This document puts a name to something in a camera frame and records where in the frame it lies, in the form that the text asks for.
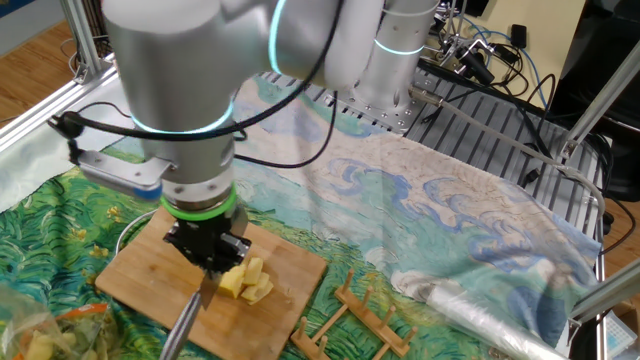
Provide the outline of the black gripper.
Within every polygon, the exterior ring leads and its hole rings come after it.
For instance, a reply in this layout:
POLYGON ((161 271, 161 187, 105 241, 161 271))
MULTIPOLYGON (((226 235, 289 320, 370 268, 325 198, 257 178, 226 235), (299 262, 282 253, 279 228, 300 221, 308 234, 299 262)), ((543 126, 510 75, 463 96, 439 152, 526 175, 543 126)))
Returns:
POLYGON ((177 219, 163 240, 171 244, 191 264, 205 269, 214 263, 216 272, 225 273, 240 265, 251 241, 229 233, 231 220, 222 215, 202 221, 177 219))

